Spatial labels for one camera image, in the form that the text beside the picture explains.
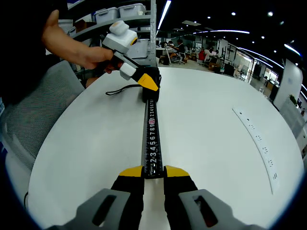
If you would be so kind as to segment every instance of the power strip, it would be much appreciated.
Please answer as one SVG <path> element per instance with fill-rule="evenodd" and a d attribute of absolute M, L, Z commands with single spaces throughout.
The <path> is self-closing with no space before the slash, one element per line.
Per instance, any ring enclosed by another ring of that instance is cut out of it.
<path fill-rule="evenodd" d="M 251 121 L 250 116 L 248 116 L 242 109 L 232 108 L 232 110 L 239 117 L 239 119 L 241 120 L 241 122 L 243 123 L 243 125 L 248 130 L 251 137 L 253 138 L 260 152 L 265 168 L 267 169 L 267 173 L 271 184 L 271 191 L 272 194 L 274 194 L 279 187 L 279 178 L 276 170 L 275 160 L 269 151 L 269 147 L 263 140 L 262 134 L 257 130 L 255 125 Z"/>

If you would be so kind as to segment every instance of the person's arm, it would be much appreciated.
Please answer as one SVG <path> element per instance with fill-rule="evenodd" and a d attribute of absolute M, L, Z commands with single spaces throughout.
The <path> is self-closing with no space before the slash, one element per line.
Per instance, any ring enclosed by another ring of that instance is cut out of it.
<path fill-rule="evenodd" d="M 98 62 L 110 60 L 112 50 L 102 47 L 88 47 L 73 40 L 58 25 L 59 11 L 53 11 L 47 19 L 43 29 L 42 42 L 47 50 L 69 62 L 81 65 L 87 69 L 94 69 Z"/>

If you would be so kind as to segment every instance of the potted plant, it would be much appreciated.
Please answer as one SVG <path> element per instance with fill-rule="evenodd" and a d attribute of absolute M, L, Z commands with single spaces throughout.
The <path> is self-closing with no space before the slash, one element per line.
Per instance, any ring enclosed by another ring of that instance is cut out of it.
<path fill-rule="evenodd" d="M 293 104 L 296 106 L 297 105 L 297 101 L 296 101 L 295 97 L 292 94 L 290 94 L 289 98 L 293 102 Z"/>

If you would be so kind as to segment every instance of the white round table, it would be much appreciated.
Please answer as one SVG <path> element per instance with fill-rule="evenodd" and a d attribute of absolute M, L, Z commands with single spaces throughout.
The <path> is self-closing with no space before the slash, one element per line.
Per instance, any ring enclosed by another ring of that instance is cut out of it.
<path fill-rule="evenodd" d="M 290 128 L 264 96 L 246 82 L 219 74 L 160 68 L 157 103 L 163 164 L 186 170 L 198 189 L 227 203 L 246 224 L 269 227 L 287 207 L 304 173 Z M 51 129 L 35 161 L 29 212 L 42 228 L 63 225 L 77 207 L 118 174 L 141 164 L 145 104 L 141 88 L 120 89 L 118 71 L 81 93 Z M 279 174 L 271 193 L 266 168 L 234 106 L 252 115 L 269 144 Z M 146 180 L 140 229 L 170 229 L 163 180 Z"/>

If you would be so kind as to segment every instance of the measuring tape blade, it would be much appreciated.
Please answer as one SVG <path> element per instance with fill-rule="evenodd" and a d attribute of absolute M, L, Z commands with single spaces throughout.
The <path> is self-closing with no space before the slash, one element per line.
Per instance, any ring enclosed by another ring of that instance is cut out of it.
<path fill-rule="evenodd" d="M 163 177 L 157 106 L 154 99 L 146 102 L 144 124 L 144 175 L 146 179 Z"/>

